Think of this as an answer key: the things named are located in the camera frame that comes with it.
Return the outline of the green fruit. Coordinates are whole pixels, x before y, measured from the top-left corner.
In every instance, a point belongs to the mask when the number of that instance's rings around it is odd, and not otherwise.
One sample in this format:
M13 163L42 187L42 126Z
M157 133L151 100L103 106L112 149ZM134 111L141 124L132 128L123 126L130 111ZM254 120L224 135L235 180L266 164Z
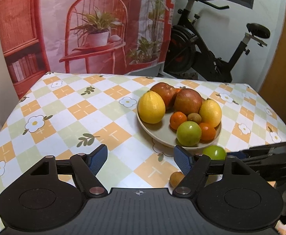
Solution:
M200 126L193 121L185 121L179 125L176 138L182 146L194 147L199 143L202 135Z
M225 160L227 156L226 151L217 145L210 145L204 148L202 154L209 156L212 160Z

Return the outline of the brown kiwi fruit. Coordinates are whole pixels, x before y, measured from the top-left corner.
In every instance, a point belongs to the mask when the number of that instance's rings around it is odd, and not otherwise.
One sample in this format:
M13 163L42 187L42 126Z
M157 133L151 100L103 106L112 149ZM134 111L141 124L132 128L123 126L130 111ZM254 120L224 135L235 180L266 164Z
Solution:
M202 117L198 113L191 113L188 115L188 121L193 121L197 124L200 124L202 121Z

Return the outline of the orange tangerine gripped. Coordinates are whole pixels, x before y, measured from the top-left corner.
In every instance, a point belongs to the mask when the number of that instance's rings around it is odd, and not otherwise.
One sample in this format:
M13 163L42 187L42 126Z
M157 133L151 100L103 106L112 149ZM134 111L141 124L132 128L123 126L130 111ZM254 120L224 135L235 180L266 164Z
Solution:
M170 117L170 127L173 130L177 130L178 127L187 120L188 118L184 113L180 111L174 112Z

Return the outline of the yellow lemon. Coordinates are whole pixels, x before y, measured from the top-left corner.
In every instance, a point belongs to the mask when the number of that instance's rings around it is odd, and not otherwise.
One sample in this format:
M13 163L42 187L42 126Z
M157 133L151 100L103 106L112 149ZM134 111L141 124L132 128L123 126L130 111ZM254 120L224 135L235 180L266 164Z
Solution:
M199 110L199 115L201 116L201 121L203 123L207 123L212 127L217 127L221 122L222 110L216 101L207 99L203 101Z
M143 122L157 124L164 117L166 107L159 94L153 91L148 91L140 98L137 111Z

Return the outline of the large red apple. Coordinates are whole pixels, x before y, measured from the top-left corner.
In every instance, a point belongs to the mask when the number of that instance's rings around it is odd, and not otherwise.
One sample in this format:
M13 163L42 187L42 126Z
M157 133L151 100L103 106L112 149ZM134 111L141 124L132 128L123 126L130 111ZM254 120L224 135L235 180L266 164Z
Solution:
M202 102L203 98L195 90L182 89L175 98L174 109L188 116L191 113L198 113Z

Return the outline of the small red apple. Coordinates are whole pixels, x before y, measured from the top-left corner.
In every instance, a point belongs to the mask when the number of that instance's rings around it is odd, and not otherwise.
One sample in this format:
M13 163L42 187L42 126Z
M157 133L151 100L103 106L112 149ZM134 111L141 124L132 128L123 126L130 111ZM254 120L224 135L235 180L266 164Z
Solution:
M178 91L173 86L164 82L159 82L151 87L150 90L156 92L161 96L162 100L164 101L166 110L171 109L174 106Z

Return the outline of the small brown kiwi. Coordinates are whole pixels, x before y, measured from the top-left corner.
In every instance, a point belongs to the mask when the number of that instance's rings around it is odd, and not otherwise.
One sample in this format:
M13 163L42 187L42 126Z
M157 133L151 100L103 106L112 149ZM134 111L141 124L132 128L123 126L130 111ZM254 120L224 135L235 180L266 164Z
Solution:
M180 171L173 172L170 176L170 186L175 188L184 178L184 174Z

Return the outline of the beige plate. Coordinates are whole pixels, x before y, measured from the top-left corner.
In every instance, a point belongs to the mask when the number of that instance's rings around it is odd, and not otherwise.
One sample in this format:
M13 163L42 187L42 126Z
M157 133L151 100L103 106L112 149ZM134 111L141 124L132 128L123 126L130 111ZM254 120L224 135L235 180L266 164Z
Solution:
M170 117L174 113L173 109L167 110L162 120L157 124L145 123L141 120L138 112L136 113L139 124L142 129L151 136L156 142L161 143L164 146L173 148L175 145L179 145L179 141L176 138L176 131L170 127ZM183 146L187 151L202 152L202 149L209 145L216 145L219 136L221 134L222 122L215 128L216 136L210 142L199 142L193 147Z

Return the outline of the checkered floral tablecloth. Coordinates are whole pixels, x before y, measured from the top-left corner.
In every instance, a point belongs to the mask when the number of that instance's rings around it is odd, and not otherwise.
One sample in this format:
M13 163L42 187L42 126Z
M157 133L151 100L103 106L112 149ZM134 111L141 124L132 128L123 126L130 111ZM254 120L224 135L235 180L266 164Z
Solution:
M286 141L285 123L247 84L48 72L0 131L0 193L46 155L68 159L100 144L109 150L97 175L107 189L168 187L177 171L171 149L152 139L136 117L140 96L161 81L218 102L217 143L228 152Z

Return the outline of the printed pink backdrop cloth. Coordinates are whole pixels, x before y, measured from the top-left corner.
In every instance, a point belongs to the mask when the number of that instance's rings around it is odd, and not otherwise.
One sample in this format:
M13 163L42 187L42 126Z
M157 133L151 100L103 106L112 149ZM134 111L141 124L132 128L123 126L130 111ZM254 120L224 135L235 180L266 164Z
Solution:
M18 97L47 72L157 76L175 0L0 0L0 41Z

